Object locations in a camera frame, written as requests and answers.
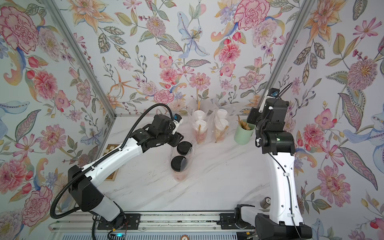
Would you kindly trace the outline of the black lid red cup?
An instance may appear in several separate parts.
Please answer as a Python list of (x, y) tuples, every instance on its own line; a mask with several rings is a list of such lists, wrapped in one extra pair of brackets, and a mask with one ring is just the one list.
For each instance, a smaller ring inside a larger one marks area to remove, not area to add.
[(187, 141), (182, 141), (177, 146), (177, 153), (183, 157), (190, 156), (193, 150), (193, 144)]
[(171, 160), (173, 177), (178, 182), (183, 182), (187, 177), (188, 161), (186, 157), (176, 156)]

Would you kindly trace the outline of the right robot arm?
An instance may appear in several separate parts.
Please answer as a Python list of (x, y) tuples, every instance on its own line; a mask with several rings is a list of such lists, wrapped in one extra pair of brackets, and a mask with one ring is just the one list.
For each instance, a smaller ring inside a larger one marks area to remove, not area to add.
[(263, 107), (253, 109), (248, 123), (256, 126), (256, 146), (271, 168), (269, 214), (263, 214), (253, 205), (237, 205), (235, 224), (240, 229), (253, 226), (261, 240), (308, 240), (312, 228), (304, 223), (297, 201), (294, 161), (295, 141), (284, 131), (289, 102), (267, 98)]

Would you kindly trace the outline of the white lid red back cup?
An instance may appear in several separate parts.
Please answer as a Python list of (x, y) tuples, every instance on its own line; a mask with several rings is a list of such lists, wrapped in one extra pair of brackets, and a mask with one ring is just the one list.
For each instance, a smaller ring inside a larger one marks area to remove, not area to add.
[(207, 137), (208, 125), (206, 121), (195, 121), (193, 124), (197, 144), (203, 144)]

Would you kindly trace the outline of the white lid floral cup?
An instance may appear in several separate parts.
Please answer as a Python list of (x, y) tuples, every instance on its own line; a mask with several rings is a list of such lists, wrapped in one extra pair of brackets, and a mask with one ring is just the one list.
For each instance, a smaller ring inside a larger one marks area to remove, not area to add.
[(227, 119), (228, 116), (229, 116), (229, 113), (225, 109), (218, 109), (215, 113), (216, 120)]

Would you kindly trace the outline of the white lid beige cup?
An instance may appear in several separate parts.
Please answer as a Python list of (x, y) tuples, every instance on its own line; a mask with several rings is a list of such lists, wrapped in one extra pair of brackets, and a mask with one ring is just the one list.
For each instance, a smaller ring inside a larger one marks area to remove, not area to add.
[(226, 126), (229, 126), (229, 122), (226, 119), (215, 121), (215, 129), (214, 129), (215, 142), (216, 142), (217, 136), (220, 134), (220, 131), (223, 131)]

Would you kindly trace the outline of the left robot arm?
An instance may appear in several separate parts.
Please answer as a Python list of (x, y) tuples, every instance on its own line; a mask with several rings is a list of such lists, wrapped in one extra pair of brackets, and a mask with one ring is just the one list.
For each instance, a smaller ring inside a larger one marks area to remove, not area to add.
[(98, 187), (109, 175), (147, 150), (165, 144), (176, 147), (184, 138), (177, 131), (182, 122), (183, 118), (178, 114), (171, 118), (155, 115), (151, 124), (140, 129), (133, 128), (128, 138), (108, 154), (81, 168), (71, 168), (68, 191), (81, 211), (97, 214), (115, 228), (122, 226), (127, 221), (124, 211)]

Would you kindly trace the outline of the white lid red cup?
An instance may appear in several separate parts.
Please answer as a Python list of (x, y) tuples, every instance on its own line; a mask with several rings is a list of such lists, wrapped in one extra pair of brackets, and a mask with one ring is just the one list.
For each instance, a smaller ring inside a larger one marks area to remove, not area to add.
[(206, 121), (195, 121), (193, 124), (197, 144), (203, 144), (207, 137), (208, 125)]
[(196, 110), (193, 112), (192, 117), (194, 121), (200, 121), (200, 120), (204, 121), (207, 117), (207, 114), (202, 110)]

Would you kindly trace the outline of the clear plastic carrier bag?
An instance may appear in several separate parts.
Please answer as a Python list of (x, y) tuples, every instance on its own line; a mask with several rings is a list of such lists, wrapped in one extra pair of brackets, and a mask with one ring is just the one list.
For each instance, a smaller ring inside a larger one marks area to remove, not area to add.
[(213, 118), (213, 142), (216, 144), (224, 142), (228, 137), (231, 126), (238, 114), (239, 104), (224, 104), (218, 100), (214, 102), (215, 111)]

